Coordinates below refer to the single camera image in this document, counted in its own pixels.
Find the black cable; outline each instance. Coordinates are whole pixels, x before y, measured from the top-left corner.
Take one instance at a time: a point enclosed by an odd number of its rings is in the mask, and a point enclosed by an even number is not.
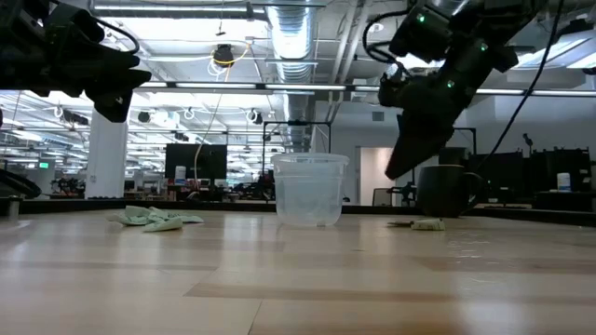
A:
[[[523,98],[521,99],[520,104],[518,105],[518,108],[515,110],[515,112],[513,112],[513,115],[511,116],[511,118],[509,119],[509,122],[505,126],[503,133],[501,133],[501,136],[499,137],[496,144],[494,145],[493,150],[489,154],[484,156],[484,159],[482,159],[482,161],[476,167],[477,171],[482,168],[482,166],[494,155],[494,153],[496,153],[499,146],[501,145],[501,142],[503,142],[503,139],[509,132],[511,125],[513,125],[515,118],[520,113],[520,110],[522,109],[524,103],[528,100],[528,98],[532,94],[532,91],[534,90],[534,87],[536,86],[536,83],[538,82],[540,75],[544,71],[544,67],[547,64],[547,61],[549,59],[550,47],[552,47],[552,44],[555,41],[555,36],[557,35],[557,28],[559,26],[559,20],[561,19],[562,6],[563,6],[564,2],[565,2],[565,0],[559,0],[559,5],[557,7],[557,14],[555,15],[555,19],[552,23],[552,30],[550,31],[549,43],[547,44],[547,48],[544,51],[544,55],[542,56],[542,61],[540,61],[540,66],[538,67],[538,71],[536,72],[536,76],[534,77],[532,84],[530,84],[528,89],[525,91],[525,94],[523,95]]]
[[[55,5],[60,5],[61,4],[61,2],[59,0],[49,0],[49,2],[52,3],[52,4],[55,4]],[[127,33],[127,32],[125,32],[124,30],[122,30],[122,29],[120,29],[118,27],[115,27],[112,24],[110,24],[110,23],[108,23],[108,22],[106,22],[104,20],[100,20],[100,19],[95,18],[95,17],[91,17],[91,18],[93,18],[100,25],[105,26],[105,27],[107,27],[109,29],[112,29],[115,32],[118,32],[120,34],[125,35],[127,37],[127,39],[129,39],[132,42],[132,44],[134,45],[134,48],[132,50],[123,51],[123,52],[130,53],[130,54],[133,54],[134,55],[137,52],[139,52],[139,50],[141,49],[141,46],[139,45],[139,41],[137,41],[137,39],[134,38],[134,36],[132,34]]]
[[[387,18],[393,18],[393,17],[399,17],[402,15],[406,15],[406,14],[410,13],[411,9],[412,9],[411,7],[408,7],[407,9],[404,9],[404,10],[392,11],[392,12],[388,12],[385,14],[381,14],[381,15],[377,16],[376,18],[372,19],[366,25],[366,28],[364,28],[364,33],[362,33],[362,46],[364,47],[364,51],[366,52],[367,55],[369,55],[369,57],[371,57],[373,60],[380,61],[382,63],[387,63],[387,64],[396,62],[395,56],[391,55],[390,53],[388,53],[384,50],[378,49],[379,47],[388,46],[391,43],[390,41],[377,42],[377,43],[368,45],[367,35],[369,34],[370,29],[372,28],[372,26],[375,23],[378,23],[379,21],[387,19]],[[384,58],[378,57],[375,53],[383,56]]]

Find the silver duct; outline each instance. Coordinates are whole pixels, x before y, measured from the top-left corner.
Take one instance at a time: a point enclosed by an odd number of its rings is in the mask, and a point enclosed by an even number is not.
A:
[[[315,9],[311,7],[268,7],[271,37],[275,56],[280,60],[303,60],[312,54]],[[310,83],[312,65],[278,63],[278,77],[282,83]],[[286,120],[312,120],[308,96],[284,95],[283,109]],[[309,140],[303,127],[288,127],[287,145],[294,152],[308,151]]]

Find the white column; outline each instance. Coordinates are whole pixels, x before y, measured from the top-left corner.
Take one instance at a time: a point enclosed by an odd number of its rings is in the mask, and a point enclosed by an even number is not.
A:
[[[124,195],[128,133],[128,123],[112,123],[93,111],[85,198]]]
[[[55,179],[56,174],[56,160],[55,159],[39,159],[37,171],[35,174],[35,183],[41,189],[41,195],[38,199],[49,199],[49,196],[44,194],[52,193],[51,183]]]

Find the wooden table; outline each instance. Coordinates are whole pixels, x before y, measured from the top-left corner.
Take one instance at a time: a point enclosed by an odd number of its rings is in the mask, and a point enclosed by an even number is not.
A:
[[[0,223],[2,334],[596,334],[594,229],[199,212],[144,234],[112,212]]]

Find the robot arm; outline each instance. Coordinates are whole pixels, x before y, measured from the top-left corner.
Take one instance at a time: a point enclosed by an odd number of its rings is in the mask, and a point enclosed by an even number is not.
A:
[[[57,4],[50,12],[50,2]],[[47,97],[60,90],[71,97],[85,91],[95,109],[124,122],[132,89],[151,79],[134,70],[137,47],[129,52],[100,44],[105,25],[84,9],[58,0],[0,1],[0,89],[30,89]]]
[[[444,60],[444,64],[433,74],[415,76],[395,57],[380,60],[393,64],[381,78],[379,101],[383,106],[403,108],[400,136],[386,168],[390,179],[444,146],[454,133],[455,120],[493,69],[503,73],[517,65],[517,55],[506,43],[546,3],[486,0],[452,17],[426,1],[411,8],[388,44],[389,51],[397,57],[411,53],[426,62]],[[375,47],[366,47],[372,57],[374,53],[388,55]]]

